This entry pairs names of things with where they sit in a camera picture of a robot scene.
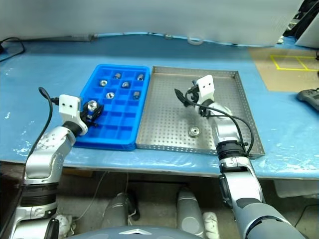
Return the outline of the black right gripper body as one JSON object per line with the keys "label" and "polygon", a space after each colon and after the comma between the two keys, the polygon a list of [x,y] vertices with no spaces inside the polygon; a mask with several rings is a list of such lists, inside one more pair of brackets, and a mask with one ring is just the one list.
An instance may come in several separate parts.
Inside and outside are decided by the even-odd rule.
{"label": "black right gripper body", "polygon": [[196,83],[195,80],[192,81],[192,84],[193,84],[193,86],[190,87],[187,90],[185,95],[187,96],[188,94],[191,94],[191,96],[190,96],[191,101],[188,100],[190,105],[192,105],[193,103],[200,104],[200,101],[199,101],[199,86],[198,86],[198,84]]}

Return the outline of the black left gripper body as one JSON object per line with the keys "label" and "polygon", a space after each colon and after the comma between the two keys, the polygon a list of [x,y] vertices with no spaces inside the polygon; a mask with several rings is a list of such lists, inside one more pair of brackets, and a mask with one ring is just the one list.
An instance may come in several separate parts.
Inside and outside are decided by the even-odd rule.
{"label": "black left gripper body", "polygon": [[90,112],[80,112],[80,118],[82,122],[85,123],[87,127],[97,127],[98,124],[95,122],[96,119],[92,118],[93,111],[98,107],[98,103],[91,103],[91,111]]}

